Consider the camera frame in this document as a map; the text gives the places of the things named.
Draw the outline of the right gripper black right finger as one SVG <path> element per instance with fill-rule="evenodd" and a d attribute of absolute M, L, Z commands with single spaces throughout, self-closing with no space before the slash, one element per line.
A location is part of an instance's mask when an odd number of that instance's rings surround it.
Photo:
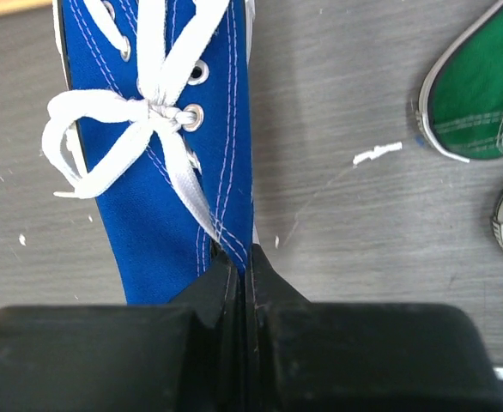
<path fill-rule="evenodd" d="M 455 306 L 311 302 L 254 245 L 245 313 L 250 411 L 503 411 L 480 333 Z"/>

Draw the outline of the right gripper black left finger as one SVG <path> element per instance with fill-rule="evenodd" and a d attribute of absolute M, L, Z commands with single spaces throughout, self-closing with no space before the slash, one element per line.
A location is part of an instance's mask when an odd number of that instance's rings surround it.
<path fill-rule="evenodd" d="M 0 411 L 235 411 L 238 292 L 220 254 L 164 305 L 0 308 Z"/>

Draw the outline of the wood grain shoe cabinet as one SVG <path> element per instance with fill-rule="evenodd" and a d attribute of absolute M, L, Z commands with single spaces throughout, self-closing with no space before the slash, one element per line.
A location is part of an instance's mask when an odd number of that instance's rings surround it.
<path fill-rule="evenodd" d="M 10 15 L 52 4 L 52 0 L 0 0 L 0 16 Z"/>

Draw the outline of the blue sneaker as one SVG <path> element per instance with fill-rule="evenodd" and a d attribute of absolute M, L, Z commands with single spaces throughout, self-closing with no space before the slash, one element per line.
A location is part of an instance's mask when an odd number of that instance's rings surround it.
<path fill-rule="evenodd" d="M 166 303 L 257 233 L 252 1 L 56 1 L 67 90 L 41 145 L 64 198 L 93 199 L 131 304 Z"/>

